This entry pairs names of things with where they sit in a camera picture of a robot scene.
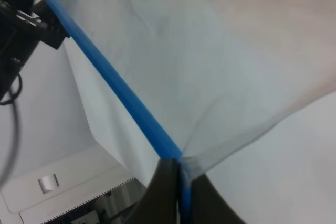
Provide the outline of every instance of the translucent plastic sheet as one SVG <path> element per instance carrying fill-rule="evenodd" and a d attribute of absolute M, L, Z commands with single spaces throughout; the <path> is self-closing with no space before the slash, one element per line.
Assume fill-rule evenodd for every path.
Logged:
<path fill-rule="evenodd" d="M 59 0 L 190 179 L 336 86 L 334 0 Z"/>

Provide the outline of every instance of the black cable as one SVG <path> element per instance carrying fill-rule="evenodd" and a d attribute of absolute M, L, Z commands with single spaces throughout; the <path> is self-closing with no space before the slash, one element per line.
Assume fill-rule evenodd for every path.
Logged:
<path fill-rule="evenodd" d="M 5 105 L 9 105 L 9 104 L 12 104 L 14 102 L 14 100 L 16 98 L 18 98 L 18 96 L 21 94 L 21 91 L 22 91 L 22 86 L 23 86 L 23 83 L 22 83 L 22 77 L 20 74 L 17 75 L 18 79 L 19 79 L 19 87 L 17 89 L 17 91 L 15 92 L 15 94 L 12 95 L 12 97 L 10 97 L 8 100 L 4 101 L 4 102 L 1 102 L 0 101 L 0 105 L 1 106 L 5 106 Z"/>
<path fill-rule="evenodd" d="M 20 120 L 19 120 L 17 105 L 15 102 L 16 98 L 14 97 L 14 94 L 11 88 L 9 89 L 8 92 L 9 92 L 11 105 L 12 105 L 12 112 L 13 112 L 13 123 L 14 123 L 13 140 L 12 140 L 12 146 L 10 149 L 10 154 L 5 164 L 5 168 L 2 174 L 0 175 L 0 189 L 5 184 L 5 182 L 8 180 L 10 174 L 13 171 L 15 162 L 17 160 L 17 155 L 18 155 L 18 150 L 19 150 L 19 145 L 20 145 Z"/>

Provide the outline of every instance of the plastic bag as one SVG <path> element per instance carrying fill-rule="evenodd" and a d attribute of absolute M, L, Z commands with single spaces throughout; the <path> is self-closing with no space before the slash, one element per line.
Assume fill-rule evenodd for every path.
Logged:
<path fill-rule="evenodd" d="M 333 0 L 59 0 L 190 179 L 336 86 Z"/>

